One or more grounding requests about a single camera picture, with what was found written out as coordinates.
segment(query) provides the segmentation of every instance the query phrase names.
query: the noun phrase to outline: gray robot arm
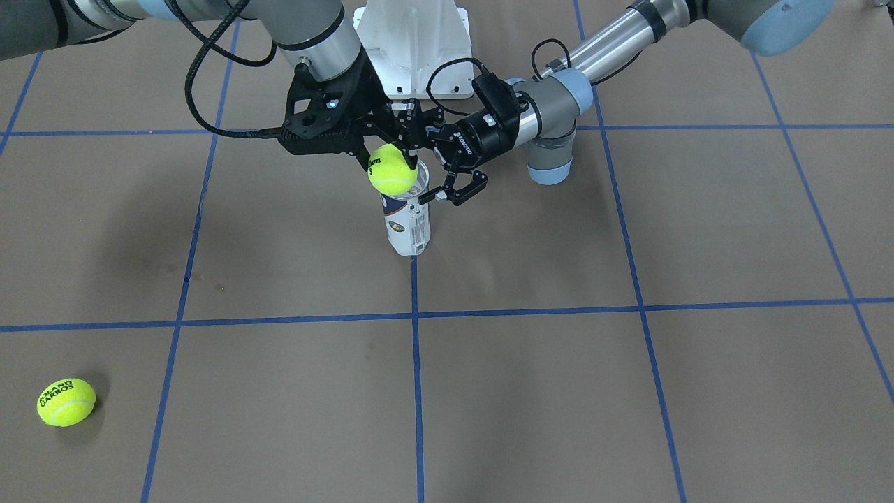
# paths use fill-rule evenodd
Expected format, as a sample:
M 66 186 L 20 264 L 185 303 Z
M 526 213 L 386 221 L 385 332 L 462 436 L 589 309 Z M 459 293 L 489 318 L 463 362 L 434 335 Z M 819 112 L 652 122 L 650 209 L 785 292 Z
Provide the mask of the gray robot arm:
M 623 68 L 669 30 L 706 19 L 746 49 L 775 55 L 812 33 L 834 4 L 636 0 L 531 81 L 503 81 L 472 58 L 481 70 L 473 89 L 485 107 L 445 124 L 440 107 L 424 112 L 416 99 L 394 103 L 385 96 L 340 0 L 245 2 L 237 4 L 244 4 L 239 17 L 264 24 L 295 76 L 282 126 L 241 137 L 277 138 L 295 155 L 348 153 L 362 166 L 369 156 L 363 139 L 369 135 L 397 144 L 411 164 L 417 149 L 433 149 L 447 176 L 420 201 L 437 197 L 457 205 L 484 189 L 487 178 L 478 170 L 482 164 L 516 147 L 526 149 L 535 181 L 552 184 L 564 179 L 575 120 L 593 102 L 590 85 Z M 221 20 L 236 13 L 227 0 L 0 0 L 0 59 L 77 43 L 149 17 L 175 20 L 178 8 L 181 21 Z M 206 41 L 203 50 L 208 47 Z M 299 102 L 309 105 L 299 110 Z M 454 189 L 459 174 L 471 174 L 472 182 Z

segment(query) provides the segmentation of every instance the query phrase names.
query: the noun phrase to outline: tennis ball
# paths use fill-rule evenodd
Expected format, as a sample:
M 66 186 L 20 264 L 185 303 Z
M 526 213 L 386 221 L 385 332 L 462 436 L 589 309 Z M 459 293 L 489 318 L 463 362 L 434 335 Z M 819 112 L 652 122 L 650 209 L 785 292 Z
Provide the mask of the tennis ball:
M 72 426 L 90 414 L 97 394 L 87 382 L 70 378 L 54 382 L 38 397 L 38 415 L 51 426 Z
M 386 196 L 403 194 L 416 182 L 416 170 L 409 167 L 401 150 L 391 143 L 373 152 L 367 175 L 375 189 Z

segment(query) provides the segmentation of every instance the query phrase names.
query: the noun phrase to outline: white plastic base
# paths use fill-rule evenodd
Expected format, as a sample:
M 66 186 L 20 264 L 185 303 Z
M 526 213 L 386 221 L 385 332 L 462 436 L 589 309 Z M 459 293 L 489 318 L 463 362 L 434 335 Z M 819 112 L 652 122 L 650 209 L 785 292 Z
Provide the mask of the white plastic base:
M 468 12 L 453 0 L 368 0 L 354 11 L 354 28 L 391 99 L 427 99 L 441 64 L 472 56 Z M 455 64 L 432 84 L 437 99 L 472 96 L 471 64 Z

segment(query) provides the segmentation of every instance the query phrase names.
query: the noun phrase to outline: black cable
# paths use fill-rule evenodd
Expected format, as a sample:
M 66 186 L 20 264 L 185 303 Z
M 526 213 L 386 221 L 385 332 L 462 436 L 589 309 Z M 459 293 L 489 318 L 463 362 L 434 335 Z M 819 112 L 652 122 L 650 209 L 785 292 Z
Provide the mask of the black cable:
M 534 75 L 539 81 L 542 81 L 544 79 L 544 76 L 541 75 L 540 72 L 537 70 L 537 63 L 535 61 L 535 57 L 537 56 L 537 51 L 540 49 L 540 47 L 543 47 L 546 44 L 551 44 L 551 43 L 557 44 L 559 47 L 561 47 L 561 50 L 565 53 L 565 61 L 566 61 L 565 66 L 567 68 L 571 67 L 571 53 L 568 52 L 568 48 L 565 46 L 565 44 L 563 44 L 561 42 L 561 40 L 559 40 L 557 38 L 548 38 L 548 39 L 544 40 L 543 42 L 540 42 L 539 44 L 534 46 L 534 49 L 531 51 L 531 68 L 534 69 Z
M 217 28 L 211 33 L 211 35 L 205 40 L 202 44 L 202 48 L 198 50 L 196 53 L 196 57 L 192 60 L 192 65 L 190 66 L 189 71 L 186 73 L 186 82 L 184 84 L 184 91 L 186 93 L 186 106 L 190 109 L 190 113 L 192 117 L 196 119 L 196 122 L 199 123 L 203 128 L 207 129 L 210 132 L 218 134 L 220 136 L 226 136 L 229 138 L 276 138 L 279 136 L 281 128 L 268 128 L 268 129 L 259 129 L 254 131 L 226 131 L 224 129 L 220 129 L 218 127 L 214 127 L 209 124 L 202 115 L 198 112 L 196 108 L 196 101 L 192 97 L 192 85 L 196 80 L 196 75 L 198 74 L 198 68 L 202 65 L 202 61 L 205 60 L 205 56 L 208 54 L 208 51 L 211 50 L 211 46 L 217 43 L 217 40 L 230 28 L 230 25 L 236 21 L 236 18 L 239 17 L 239 14 L 245 9 L 245 6 L 249 4 L 251 0 L 239 0 L 239 2 L 232 7 L 232 9 L 224 16 L 223 20 Z
M 101 37 L 88 38 L 88 39 L 86 39 L 86 40 L 82 40 L 82 41 L 80 41 L 80 42 L 76 42 L 75 45 L 77 45 L 77 46 L 86 46 L 87 44 L 96 44 L 96 43 L 98 43 L 98 42 L 105 42 L 106 40 L 108 40 L 108 39 L 110 39 L 110 38 L 115 38 L 115 37 L 121 35 L 121 34 L 124 33 L 127 29 L 129 29 L 131 26 L 128 26 L 127 28 L 124 28 L 124 29 L 121 29 L 121 30 L 110 31 L 110 32 L 106 33 L 105 35 L 103 35 L 103 36 L 101 36 Z
M 614 77 L 614 76 L 617 75 L 618 73 L 623 72 L 624 70 L 627 69 L 628 66 L 631 66 L 631 65 L 633 64 L 633 62 L 636 61 L 637 58 L 639 57 L 639 55 L 641 55 L 641 54 L 643 54 L 642 51 L 638 52 L 637 55 L 631 57 L 631 58 L 630 58 L 630 61 L 626 62 L 626 63 L 624 64 L 624 66 L 621 66 L 621 68 L 619 68 L 618 70 L 615 70 L 614 72 L 612 72 L 611 75 L 609 75 L 608 77 L 604 77 L 604 78 L 602 78 L 602 79 L 600 79 L 600 80 L 594 82 L 593 85 L 598 85 L 598 84 L 601 84 L 601 83 L 603 83 L 603 82 L 605 82 L 605 81 L 608 81 L 611 77 Z
M 481 73 L 490 73 L 490 70 L 487 69 L 485 64 L 481 63 L 481 61 L 478 60 L 477 58 L 461 57 L 459 59 L 454 59 L 453 61 L 448 61 L 447 63 L 442 64 L 441 66 L 438 66 L 437 68 L 434 69 L 434 72 L 432 72 L 432 76 L 429 77 L 429 79 L 428 79 L 428 84 L 426 85 L 426 93 L 428 94 L 428 99 L 431 99 L 432 102 L 434 102 L 434 105 L 436 107 L 441 108 L 444 112 L 450 112 L 451 114 L 464 117 L 468 114 L 465 112 L 459 112 L 457 110 L 451 110 L 448 107 L 445 107 L 437 99 L 434 99 L 434 95 L 432 94 L 432 83 L 434 82 L 434 77 L 436 77 L 437 74 L 440 73 L 441 70 L 443 70 L 444 68 L 447 68 L 448 66 L 452 66 L 454 64 L 459 64 L 459 63 L 472 63 L 473 65 L 478 67 L 478 70 L 481 71 Z
M 205 34 L 201 31 L 199 31 L 198 28 L 196 28 L 196 25 L 192 24 L 190 19 L 186 17 L 186 14 L 183 13 L 183 10 L 180 8 L 177 0 L 164 0 L 164 2 L 167 4 L 173 15 L 178 20 L 180 20 L 180 23 L 185 26 L 186 29 L 190 31 L 190 33 L 192 33 L 202 43 L 208 42 L 208 37 L 206 37 Z M 214 49 L 217 54 L 222 55 L 229 60 L 232 60 L 234 63 L 238 63 L 243 66 L 250 66 L 252 68 L 265 66 L 266 64 L 269 64 L 271 61 L 273 61 L 274 57 L 276 57 L 276 44 L 272 40 L 270 41 L 270 53 L 264 59 L 258 61 L 239 57 L 231 53 L 230 51 L 218 46 L 217 44 L 212 44 L 211 48 Z

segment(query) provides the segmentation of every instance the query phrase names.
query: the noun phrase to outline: light blue joint cap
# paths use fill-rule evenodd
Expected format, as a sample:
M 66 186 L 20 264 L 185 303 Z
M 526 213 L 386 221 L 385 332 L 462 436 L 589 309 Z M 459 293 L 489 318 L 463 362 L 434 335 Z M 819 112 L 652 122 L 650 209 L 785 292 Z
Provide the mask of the light blue joint cap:
M 177 16 L 173 15 L 164 0 L 137 0 L 137 3 L 154 18 L 177 21 Z
M 578 102 L 580 115 L 593 106 L 593 86 L 583 72 L 577 68 L 566 68 L 554 73 L 552 77 L 561 82 Z
M 742 47 L 758 55 L 782 54 L 819 28 L 834 4 L 835 0 L 781 0 L 745 30 Z
M 553 169 L 534 169 L 531 165 L 527 165 L 527 173 L 531 176 L 531 180 L 541 185 L 555 185 L 568 178 L 568 173 L 571 173 L 571 161 Z

